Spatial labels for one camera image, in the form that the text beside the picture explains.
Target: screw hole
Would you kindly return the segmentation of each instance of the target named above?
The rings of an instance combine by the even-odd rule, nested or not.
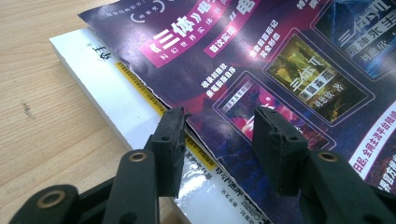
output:
[[[39,208],[50,208],[58,203],[61,203],[66,197],[66,193],[63,190],[55,189],[44,194],[38,201],[37,207]]]
[[[143,161],[148,157],[146,153],[143,152],[136,152],[129,157],[130,161]]]
[[[318,156],[323,159],[324,161],[338,161],[338,158],[332,154],[331,152],[319,152]]]

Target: black robotic claw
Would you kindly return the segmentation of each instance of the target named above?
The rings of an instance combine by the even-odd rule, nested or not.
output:
[[[275,110],[255,111],[253,151],[281,196],[297,196],[306,223],[396,223],[396,197],[366,185],[335,152],[307,141]]]
[[[121,158],[114,178],[80,195],[70,185],[43,189],[10,223],[159,223],[158,197],[176,197],[180,188],[187,116],[169,109],[145,148]]]

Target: magazine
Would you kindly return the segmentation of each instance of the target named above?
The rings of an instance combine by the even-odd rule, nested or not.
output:
[[[90,28],[50,42],[124,146],[143,148],[165,111],[161,103]],[[169,198],[183,223],[271,223],[189,137],[186,148],[180,192],[176,199]]]
[[[396,193],[392,0],[124,0],[79,16],[161,101],[193,114],[213,158],[275,223],[302,219],[251,149],[257,106]]]

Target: purple cover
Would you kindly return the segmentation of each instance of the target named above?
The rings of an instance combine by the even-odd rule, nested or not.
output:
[[[165,104],[193,114],[190,126],[273,222],[302,218],[251,149],[258,105],[396,193],[391,0],[124,0],[79,16]]]

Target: wooden table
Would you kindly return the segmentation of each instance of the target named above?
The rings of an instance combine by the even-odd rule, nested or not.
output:
[[[80,192],[109,179],[126,152],[59,62],[49,38],[87,25],[106,0],[0,3],[0,223],[55,184]],[[161,201],[162,223],[179,223]]]

